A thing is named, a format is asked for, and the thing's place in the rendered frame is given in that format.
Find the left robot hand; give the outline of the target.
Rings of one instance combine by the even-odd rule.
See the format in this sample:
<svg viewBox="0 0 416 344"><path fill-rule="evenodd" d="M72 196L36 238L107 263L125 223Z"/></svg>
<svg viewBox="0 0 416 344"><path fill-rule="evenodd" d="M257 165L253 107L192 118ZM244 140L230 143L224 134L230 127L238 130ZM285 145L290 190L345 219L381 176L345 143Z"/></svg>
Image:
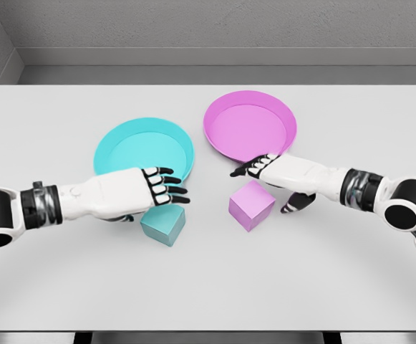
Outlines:
<svg viewBox="0 0 416 344"><path fill-rule="evenodd" d="M189 204L187 190L165 167L129 168L94 178L99 195L92 198L92 215L105 221L124 221L135 214L168 204Z"/></svg>

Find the pink round plate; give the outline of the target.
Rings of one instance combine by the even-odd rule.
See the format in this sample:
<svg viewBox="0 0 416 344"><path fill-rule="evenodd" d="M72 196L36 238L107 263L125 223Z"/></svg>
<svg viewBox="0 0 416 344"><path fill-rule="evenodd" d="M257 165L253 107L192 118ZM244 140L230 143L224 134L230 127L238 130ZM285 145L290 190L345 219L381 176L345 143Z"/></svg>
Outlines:
<svg viewBox="0 0 416 344"><path fill-rule="evenodd" d="M208 142L220 154L246 162L263 154L282 154L294 143L297 122L280 99L240 90L214 100L203 118Z"/></svg>

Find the pink cube block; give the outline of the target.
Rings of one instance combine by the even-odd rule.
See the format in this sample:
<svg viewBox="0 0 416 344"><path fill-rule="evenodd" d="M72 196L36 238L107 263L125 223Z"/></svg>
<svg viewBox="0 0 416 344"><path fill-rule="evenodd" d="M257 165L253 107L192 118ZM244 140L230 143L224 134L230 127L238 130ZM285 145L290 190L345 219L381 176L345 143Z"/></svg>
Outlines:
<svg viewBox="0 0 416 344"><path fill-rule="evenodd" d="M268 217L276 199L257 181L251 181L229 198L229 214L247 231Z"/></svg>

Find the cyan round plate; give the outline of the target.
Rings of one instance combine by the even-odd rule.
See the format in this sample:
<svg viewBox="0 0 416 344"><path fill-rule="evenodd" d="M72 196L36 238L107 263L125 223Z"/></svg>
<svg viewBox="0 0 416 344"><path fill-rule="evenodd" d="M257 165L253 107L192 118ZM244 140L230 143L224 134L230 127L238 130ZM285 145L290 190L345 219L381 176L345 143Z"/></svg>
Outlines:
<svg viewBox="0 0 416 344"><path fill-rule="evenodd" d="M138 118L111 129L98 144L93 167L97 175L126 168L166 167L184 181L195 160L190 136L160 118Z"/></svg>

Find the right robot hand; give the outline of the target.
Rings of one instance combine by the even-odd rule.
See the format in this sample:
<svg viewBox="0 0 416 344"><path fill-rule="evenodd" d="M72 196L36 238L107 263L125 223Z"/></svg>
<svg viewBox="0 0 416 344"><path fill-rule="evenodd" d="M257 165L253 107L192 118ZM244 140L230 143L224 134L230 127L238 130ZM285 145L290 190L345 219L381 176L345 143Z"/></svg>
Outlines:
<svg viewBox="0 0 416 344"><path fill-rule="evenodd" d="M237 167L230 177L250 176L270 186L292 191L282 214L301 211L316 199L316 177L326 166L289 154L257 156Z"/></svg>

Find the cyan cube block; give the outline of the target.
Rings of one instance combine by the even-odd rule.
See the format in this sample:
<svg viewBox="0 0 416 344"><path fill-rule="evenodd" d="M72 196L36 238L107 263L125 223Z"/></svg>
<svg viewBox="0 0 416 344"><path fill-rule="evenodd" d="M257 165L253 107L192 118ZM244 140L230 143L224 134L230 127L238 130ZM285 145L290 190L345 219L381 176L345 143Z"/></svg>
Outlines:
<svg viewBox="0 0 416 344"><path fill-rule="evenodd" d="M185 209L177 204L154 207L142 216L140 224L148 237L171 247L185 226Z"/></svg>

